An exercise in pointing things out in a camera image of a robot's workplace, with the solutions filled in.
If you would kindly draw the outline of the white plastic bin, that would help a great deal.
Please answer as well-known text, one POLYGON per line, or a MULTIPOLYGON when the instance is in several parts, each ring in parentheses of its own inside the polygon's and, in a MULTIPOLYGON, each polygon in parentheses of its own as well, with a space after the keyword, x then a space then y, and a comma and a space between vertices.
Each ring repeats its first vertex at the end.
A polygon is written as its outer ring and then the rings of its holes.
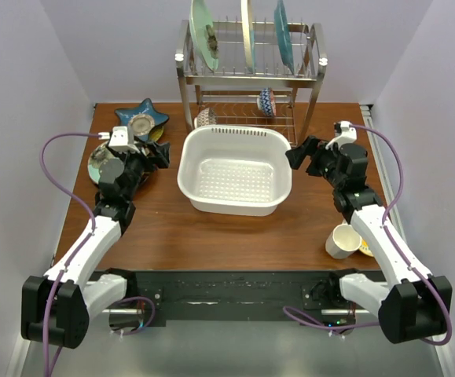
POLYGON ((213 125, 192 131, 183 144, 177 183, 203 212, 267 216, 292 190, 288 140, 274 130, 213 125))

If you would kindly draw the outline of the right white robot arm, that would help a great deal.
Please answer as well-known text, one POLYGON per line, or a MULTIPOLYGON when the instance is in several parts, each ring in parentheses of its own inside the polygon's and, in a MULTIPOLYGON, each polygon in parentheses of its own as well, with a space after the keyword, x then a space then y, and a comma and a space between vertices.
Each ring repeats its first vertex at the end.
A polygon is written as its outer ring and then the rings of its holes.
POLYGON ((309 158, 306 172, 333 187, 337 211, 366 241, 387 283, 381 286, 361 273, 341 272, 325 290, 328 304, 342 309, 354 302, 368 310, 394 344, 417 339, 435 344, 437 335, 442 336, 439 345, 447 344, 453 330, 451 283, 422 265, 396 232, 380 197, 366 183, 366 149, 353 143, 328 147, 326 141, 308 137, 285 155, 294 170, 309 158))

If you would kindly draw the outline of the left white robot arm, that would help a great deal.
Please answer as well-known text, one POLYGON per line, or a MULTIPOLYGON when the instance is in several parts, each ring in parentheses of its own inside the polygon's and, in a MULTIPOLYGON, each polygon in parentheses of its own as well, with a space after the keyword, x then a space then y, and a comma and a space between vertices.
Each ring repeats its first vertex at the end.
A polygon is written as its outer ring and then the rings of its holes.
POLYGON ((105 253, 122 237, 135 212, 133 199, 148 176, 170 164, 169 143, 137 143, 99 167, 95 207, 81 236, 43 276, 22 287, 20 333, 23 339, 74 349, 90 321, 116 303, 130 308, 138 300, 134 273, 108 269, 89 284, 105 253))

